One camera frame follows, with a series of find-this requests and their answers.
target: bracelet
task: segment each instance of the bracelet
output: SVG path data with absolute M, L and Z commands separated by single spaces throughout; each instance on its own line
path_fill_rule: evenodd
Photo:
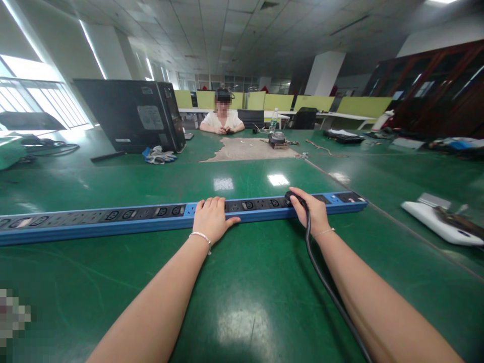
M 212 241 L 210 241 L 207 236 L 205 236 L 203 233 L 200 233 L 200 232 L 192 232 L 192 233 L 190 233 L 190 235 L 188 237 L 190 238 L 194 234 L 199 235 L 200 237 L 204 238 L 208 242 L 207 256 L 211 255 L 212 254 Z
M 332 232 L 334 231 L 334 228 L 331 228 L 331 229 L 327 229 L 325 231 L 322 231 L 322 232 L 319 232 L 319 233 L 316 233 L 313 237 L 316 238 L 316 236 L 319 236 L 320 234 L 325 234 L 327 232 Z

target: cubicle divider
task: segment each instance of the cubicle divider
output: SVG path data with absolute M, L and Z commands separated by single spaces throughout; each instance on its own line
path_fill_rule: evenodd
M 175 90 L 175 99 L 178 108 L 193 108 L 190 91 Z
M 214 91 L 197 91 L 198 108 L 213 109 L 215 102 Z
M 328 112 L 333 104 L 334 97 L 323 96 L 297 96 L 296 104 L 294 105 L 294 111 L 299 111 L 301 107 L 313 107 L 319 112 Z
M 291 111 L 293 99 L 293 95 L 275 95 L 268 93 L 264 100 L 264 110 L 274 111 L 275 108 L 278 108 L 279 111 Z
M 379 118 L 391 100 L 391 97 L 343 97 L 337 112 Z
M 232 92 L 234 99 L 232 100 L 232 109 L 243 109 L 244 108 L 244 93 L 242 92 Z
M 246 109 L 263 110 L 266 92 L 248 92 Z

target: wooden cabinet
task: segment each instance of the wooden cabinet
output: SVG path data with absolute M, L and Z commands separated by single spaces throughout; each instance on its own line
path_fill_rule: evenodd
M 483 82 L 480 40 L 380 62 L 363 96 L 393 97 L 388 109 L 395 110 L 396 127 L 476 137 L 484 132 L 478 131 L 484 129 Z

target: green table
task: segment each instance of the green table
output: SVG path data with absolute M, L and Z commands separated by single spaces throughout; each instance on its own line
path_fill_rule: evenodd
M 325 140 L 319 131 L 286 133 L 301 142 L 296 150 L 309 151 L 310 162 L 198 163 L 222 144 L 217 135 L 194 134 L 175 163 L 154 166 L 140 155 L 92 164 L 89 157 L 113 152 L 102 131 L 56 133 L 53 139 L 65 138 L 81 149 L 0 172 L 0 214 L 193 202 L 213 195 L 283 195 L 288 186 L 272 185 L 268 175 L 274 174 L 311 193 L 348 186 L 374 205 L 360 213 L 330 216 L 331 225 L 466 361 L 482 361 L 482 251 L 443 242 L 399 209 L 402 201 L 419 196 L 416 185 L 452 202 L 470 200 L 472 192 L 454 193 L 450 186 L 441 186 L 448 174 L 442 173 L 465 172 L 465 184 L 482 190 L 476 164 L 402 153 L 387 143 L 342 146 Z M 234 137 L 240 136 L 253 137 L 248 131 Z M 350 157 L 333 158 L 305 139 Z M 428 177 L 433 170 L 438 171 L 435 178 Z M 231 187 L 218 179 L 229 179 Z M 479 216 L 482 203 L 477 206 Z M 2 248 L 2 288 L 13 289 L 34 312 L 34 322 L 21 338 L 9 341 L 8 353 L 14 361 L 85 360 L 189 232 Z M 238 225 L 214 248 L 196 283 L 171 360 L 348 362 L 362 361 L 362 356 L 311 266 L 302 227 L 296 220 L 280 220 Z

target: air vent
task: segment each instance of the air vent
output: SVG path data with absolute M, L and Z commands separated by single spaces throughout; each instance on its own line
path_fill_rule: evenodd
M 278 3 L 273 3 L 273 2 L 264 2 L 261 6 L 261 10 L 266 10 L 266 9 L 269 9 L 269 8 L 273 8 L 275 6 L 278 6 L 279 4 Z
M 353 26 L 353 25 L 355 25 L 355 24 L 357 24 L 359 22 L 362 22 L 363 20 L 365 20 L 368 17 L 369 17 L 369 15 L 364 15 L 361 18 L 359 18 L 358 20 L 355 20 L 354 22 L 349 23 L 348 25 L 345 25 L 344 27 L 342 27 L 342 28 L 336 30 L 335 32 L 331 33 L 329 36 L 333 36 L 333 35 L 339 33 L 340 31 L 343 31 L 345 29 L 348 29 L 350 26 Z

